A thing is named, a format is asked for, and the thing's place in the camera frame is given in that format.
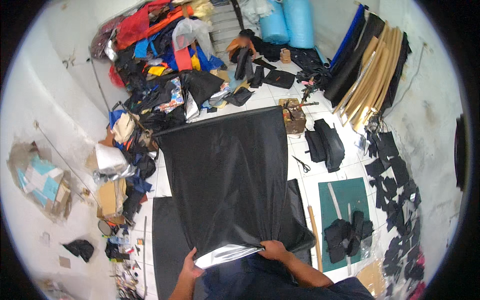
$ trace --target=yellow fabric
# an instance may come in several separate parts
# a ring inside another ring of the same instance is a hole
[[[222,103],[220,103],[220,105],[218,105],[218,106],[213,106],[213,107],[215,107],[215,108],[224,108],[225,105],[227,105],[227,102],[226,102],[225,100],[223,100]]]
[[[148,72],[153,75],[161,76],[165,67],[151,67]]]
[[[198,57],[194,54],[192,57],[192,68],[194,70],[197,70],[197,71],[201,71],[202,68],[200,67],[200,60],[198,59]]]

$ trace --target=white tile floor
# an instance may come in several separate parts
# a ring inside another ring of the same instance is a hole
[[[281,62],[272,62],[274,66],[277,66],[281,70],[287,72],[296,73],[300,68],[294,63],[282,64]],[[230,113],[235,113],[239,111],[245,111],[250,109],[257,109],[263,107],[269,107],[278,104],[278,100],[284,97],[297,97],[301,98],[301,84],[295,83],[289,90],[277,88],[271,85],[262,85],[258,89],[250,89],[255,93],[242,107],[236,107],[234,105],[228,104],[224,108],[219,109],[214,113],[207,113],[206,109],[202,110],[200,115],[200,120],[207,118],[213,118],[216,116],[222,116]],[[330,101],[326,100],[323,97],[322,92],[316,92],[312,94],[309,102],[318,101],[320,104],[317,106],[308,106],[304,108],[304,112],[307,115],[307,124],[306,127],[310,130],[313,129],[313,121],[324,118],[325,121],[337,129],[337,132],[340,136],[340,139],[343,142],[345,148],[345,158],[342,161],[340,170],[334,173],[328,173],[328,170],[325,167],[325,163],[314,163],[310,160],[310,154],[306,154],[305,151],[308,150],[308,145],[305,140],[304,134],[292,134],[288,136],[288,180],[296,178],[299,181],[300,193],[302,196],[303,203],[305,205],[305,216],[307,219],[307,226],[311,230],[312,224],[308,214],[307,206],[311,205],[313,208],[313,214],[315,216],[315,221],[317,225],[318,232],[323,231],[322,219],[320,217],[320,199],[318,194],[318,183],[319,182],[329,182],[336,180],[346,180],[353,178],[363,178],[365,183],[365,191],[368,196],[368,206],[370,211],[370,219],[373,222],[373,228],[376,232],[380,233],[380,247],[382,253],[384,253],[390,240],[397,235],[396,229],[393,228],[390,232],[386,229],[386,213],[381,209],[375,208],[375,197],[376,197],[376,188],[369,185],[369,178],[367,176],[364,165],[371,163],[374,159],[371,159],[367,155],[364,155],[363,151],[355,146],[360,139],[360,135],[354,132],[350,125],[343,127],[339,118],[339,113],[333,115],[332,107]],[[151,243],[151,231],[152,231],[152,205],[154,197],[162,196],[171,196],[170,185],[168,183],[167,171],[165,168],[165,161],[163,154],[161,154],[160,159],[157,162],[158,170],[157,172],[148,179],[153,187],[153,191],[147,194],[148,202],[142,205],[140,213],[135,216],[135,221],[137,222],[136,226],[131,232],[132,241],[136,242],[136,238],[143,235],[143,226],[144,226],[144,217],[147,216],[147,237],[146,237],[146,254],[145,254],[145,263],[147,266],[147,286],[148,294],[151,296],[156,296],[156,284],[155,284],[155,274],[153,268],[153,253],[152,253],[152,243]],[[292,156],[297,157],[307,165],[311,167],[311,171],[308,173],[303,172],[303,168],[299,163],[297,163]],[[385,176],[394,177],[391,169],[385,171]],[[140,252],[140,255],[137,257],[136,253],[134,254],[135,259],[140,264],[143,262],[143,254]],[[312,248],[312,264],[317,268],[316,253],[315,248]],[[340,268],[325,273],[329,276],[334,282],[338,282],[348,277],[347,267]],[[141,289],[143,288],[143,279],[140,280]]]

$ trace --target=green cutting mat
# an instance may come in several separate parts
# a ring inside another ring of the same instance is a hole
[[[348,221],[348,203],[350,203],[350,211],[359,210],[363,212],[363,219],[370,220],[368,211],[367,193],[365,192],[365,185],[363,178],[355,178],[349,180],[332,181],[333,190],[335,192],[336,200],[340,208],[342,219]],[[320,209],[322,211],[322,227],[327,228],[337,219],[335,206],[333,204],[332,196],[328,189],[328,182],[320,182],[318,184],[318,192],[320,195]],[[330,255],[327,252],[327,242],[324,240],[324,232],[322,229],[322,267],[324,272],[332,271],[347,265],[347,260],[343,260],[332,264],[330,262]],[[360,261],[360,250],[357,255],[351,257],[351,262],[357,263]]]

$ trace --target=person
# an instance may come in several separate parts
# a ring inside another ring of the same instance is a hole
[[[372,300],[355,278],[333,283],[303,263],[283,243],[267,240],[264,251],[202,270],[193,263],[194,248],[185,257],[170,300],[191,300],[197,278],[203,275],[206,299],[322,299]]]
[[[240,31],[239,35],[232,40],[226,50],[226,52],[228,52],[228,59],[230,59],[231,62],[238,63],[240,49],[244,47],[248,47],[249,55],[255,59],[257,51],[251,41],[253,36],[255,36],[255,33],[251,29],[245,29]]]

